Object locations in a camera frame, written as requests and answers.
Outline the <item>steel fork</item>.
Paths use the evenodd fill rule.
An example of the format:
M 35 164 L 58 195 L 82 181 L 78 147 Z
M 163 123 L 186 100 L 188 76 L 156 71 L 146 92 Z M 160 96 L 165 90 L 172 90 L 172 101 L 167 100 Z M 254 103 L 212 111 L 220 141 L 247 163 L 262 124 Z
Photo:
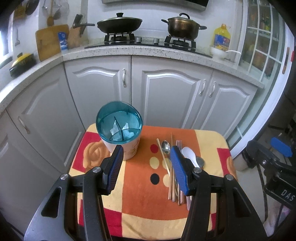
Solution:
M 176 146 L 181 151 L 182 150 L 182 140 L 176 140 Z

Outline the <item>small steel teaspoon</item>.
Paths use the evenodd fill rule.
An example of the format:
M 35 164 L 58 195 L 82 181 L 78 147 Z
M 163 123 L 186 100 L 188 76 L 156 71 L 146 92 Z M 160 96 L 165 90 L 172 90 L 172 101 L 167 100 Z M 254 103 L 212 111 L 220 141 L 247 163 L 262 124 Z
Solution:
M 171 151 L 171 147 L 170 147 L 169 142 L 166 141 L 166 140 L 162 141 L 162 143 L 161 143 L 161 148 L 162 148 L 163 153 L 166 155 L 166 157 L 167 157 L 168 159 L 170 159 L 170 151 Z

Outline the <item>white floral utensil holder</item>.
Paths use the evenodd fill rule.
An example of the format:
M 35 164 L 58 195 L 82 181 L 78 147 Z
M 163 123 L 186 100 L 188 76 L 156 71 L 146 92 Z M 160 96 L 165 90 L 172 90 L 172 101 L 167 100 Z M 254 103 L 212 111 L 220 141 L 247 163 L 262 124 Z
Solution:
M 96 129 L 103 143 L 111 153 L 116 145 L 121 145 L 124 160 L 137 153 L 142 127 L 140 113 L 122 101 L 105 104 L 96 116 Z

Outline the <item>large steel spoon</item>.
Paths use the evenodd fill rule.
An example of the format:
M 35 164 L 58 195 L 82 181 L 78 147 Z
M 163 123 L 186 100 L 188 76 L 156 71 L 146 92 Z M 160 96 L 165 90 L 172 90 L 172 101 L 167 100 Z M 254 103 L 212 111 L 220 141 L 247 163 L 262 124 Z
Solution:
M 203 169 L 204 168 L 204 165 L 205 165 L 205 161 L 201 157 L 198 157 L 198 156 L 196 156 L 196 161 L 197 161 L 198 166 L 201 169 Z

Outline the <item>light wooden chopstick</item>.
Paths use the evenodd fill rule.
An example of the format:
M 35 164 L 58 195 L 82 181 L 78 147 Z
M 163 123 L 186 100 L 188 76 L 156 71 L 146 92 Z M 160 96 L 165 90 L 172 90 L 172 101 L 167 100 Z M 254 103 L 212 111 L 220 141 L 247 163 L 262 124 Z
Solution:
M 160 143 L 160 141 L 159 141 L 158 138 L 156 139 L 156 141 L 157 141 L 157 144 L 158 144 L 158 147 L 159 147 L 159 151 L 160 151 L 160 153 L 161 153 L 161 155 L 162 155 L 163 162 L 165 163 L 165 168 L 166 168 L 166 170 L 167 170 L 168 176 L 170 177 L 170 174 L 171 174 L 171 173 L 170 173 L 170 169 L 169 169 L 168 164 L 167 164 L 167 162 L 166 162 L 166 158 L 165 158 L 165 156 L 164 156 L 164 153 L 163 153 L 163 150 L 162 150 L 162 147 L 161 147 L 161 143 Z

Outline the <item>grey cabinet door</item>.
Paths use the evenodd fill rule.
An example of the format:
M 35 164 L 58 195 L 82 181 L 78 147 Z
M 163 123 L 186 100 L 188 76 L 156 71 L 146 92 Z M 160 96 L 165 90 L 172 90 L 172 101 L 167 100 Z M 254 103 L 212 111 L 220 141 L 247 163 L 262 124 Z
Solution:
M 213 70 L 183 61 L 133 56 L 132 105 L 146 126 L 192 128 Z
M 233 75 L 213 71 L 191 128 L 215 131 L 227 139 L 250 106 L 258 87 Z
M 130 56 L 104 56 L 64 63 L 68 84 L 85 128 L 111 101 L 131 103 Z
M 30 145 L 61 173 L 71 166 L 85 128 L 75 107 L 63 64 L 37 78 L 8 106 Z

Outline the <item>white bowl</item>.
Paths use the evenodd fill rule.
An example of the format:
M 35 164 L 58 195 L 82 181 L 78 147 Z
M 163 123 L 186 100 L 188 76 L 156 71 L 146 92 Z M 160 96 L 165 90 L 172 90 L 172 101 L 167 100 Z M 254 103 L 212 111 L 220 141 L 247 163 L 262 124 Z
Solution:
M 210 52 L 213 58 L 216 58 L 216 59 L 224 59 L 228 56 L 228 51 L 217 49 L 213 46 L 210 47 Z

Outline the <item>yellow oil bottle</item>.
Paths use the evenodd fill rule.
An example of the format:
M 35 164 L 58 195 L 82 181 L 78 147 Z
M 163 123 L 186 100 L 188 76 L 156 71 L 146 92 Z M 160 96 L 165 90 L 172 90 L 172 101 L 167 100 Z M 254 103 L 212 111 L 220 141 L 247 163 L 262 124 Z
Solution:
M 212 46 L 222 51 L 228 51 L 230 39 L 231 35 L 227 30 L 226 24 L 222 24 L 219 28 L 216 28 L 214 31 Z

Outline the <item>yellow black container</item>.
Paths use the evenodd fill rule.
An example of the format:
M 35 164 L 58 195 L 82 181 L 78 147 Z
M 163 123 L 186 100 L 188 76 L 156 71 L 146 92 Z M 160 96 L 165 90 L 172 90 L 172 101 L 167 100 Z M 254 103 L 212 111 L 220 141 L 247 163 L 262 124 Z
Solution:
M 18 77 L 33 66 L 36 65 L 36 59 L 34 57 L 34 54 L 30 53 L 20 53 L 17 56 L 17 59 L 13 62 L 10 71 L 11 77 Z

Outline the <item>black gas stove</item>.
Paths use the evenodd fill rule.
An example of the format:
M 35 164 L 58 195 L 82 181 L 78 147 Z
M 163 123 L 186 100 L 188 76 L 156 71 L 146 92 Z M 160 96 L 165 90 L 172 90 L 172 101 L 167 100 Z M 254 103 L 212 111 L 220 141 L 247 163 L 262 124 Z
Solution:
M 178 51 L 186 51 L 205 57 L 212 58 L 202 48 L 198 48 L 194 40 L 187 40 L 172 36 L 166 36 L 165 39 L 152 38 L 152 37 L 140 37 L 135 36 L 133 33 L 122 34 L 107 34 L 104 39 L 98 43 L 91 44 L 85 49 L 104 47 L 104 46 L 119 46 L 119 45 L 132 45 L 132 46 L 151 46 L 160 48 L 175 49 Z

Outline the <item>wooden cutting board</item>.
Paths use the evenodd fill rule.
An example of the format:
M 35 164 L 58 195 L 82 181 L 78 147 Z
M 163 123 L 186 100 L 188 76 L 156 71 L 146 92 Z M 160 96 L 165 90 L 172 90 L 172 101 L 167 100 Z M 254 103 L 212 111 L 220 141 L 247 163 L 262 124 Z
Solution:
M 68 38 L 69 26 L 67 24 L 56 25 L 35 32 L 37 50 L 41 62 L 61 52 L 58 38 L 59 32 L 66 33 L 66 38 Z

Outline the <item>blue white box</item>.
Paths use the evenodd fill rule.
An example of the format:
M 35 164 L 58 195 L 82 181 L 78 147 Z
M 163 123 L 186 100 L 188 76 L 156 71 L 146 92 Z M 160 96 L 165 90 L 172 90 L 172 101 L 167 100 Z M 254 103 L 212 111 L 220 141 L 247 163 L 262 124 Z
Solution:
M 58 33 L 58 39 L 59 39 L 59 44 L 60 44 L 60 49 L 61 51 L 67 50 L 68 49 L 68 44 L 67 44 L 67 35 L 65 32 L 59 32 Z

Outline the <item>knife block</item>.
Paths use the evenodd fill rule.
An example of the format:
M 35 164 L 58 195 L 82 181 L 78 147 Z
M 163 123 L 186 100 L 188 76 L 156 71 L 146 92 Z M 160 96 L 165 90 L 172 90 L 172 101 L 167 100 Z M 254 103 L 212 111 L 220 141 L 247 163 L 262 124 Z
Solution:
M 77 14 L 74 18 L 72 27 L 69 30 L 69 35 L 67 39 L 68 49 L 77 48 L 81 44 L 81 37 L 87 26 L 83 22 L 84 15 Z

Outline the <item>dark stock pot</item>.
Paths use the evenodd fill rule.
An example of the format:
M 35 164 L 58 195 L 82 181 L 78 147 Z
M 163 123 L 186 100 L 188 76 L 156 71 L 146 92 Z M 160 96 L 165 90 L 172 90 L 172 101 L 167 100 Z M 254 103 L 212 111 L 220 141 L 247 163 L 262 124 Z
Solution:
M 180 13 L 179 16 L 161 19 L 162 22 L 168 25 L 168 33 L 172 37 L 182 38 L 187 40 L 195 40 L 199 30 L 206 30 L 206 26 L 202 26 L 190 19 L 186 13 Z

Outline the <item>black wok with lid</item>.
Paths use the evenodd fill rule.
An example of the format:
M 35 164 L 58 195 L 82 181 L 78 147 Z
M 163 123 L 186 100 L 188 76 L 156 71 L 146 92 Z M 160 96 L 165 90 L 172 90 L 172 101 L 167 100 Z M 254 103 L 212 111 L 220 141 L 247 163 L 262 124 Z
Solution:
M 94 27 L 106 34 L 121 34 L 121 33 L 133 33 L 142 24 L 142 19 L 123 16 L 123 13 L 117 13 L 116 17 L 106 20 L 98 21 L 97 24 L 84 23 L 75 24 L 72 28 L 79 27 Z

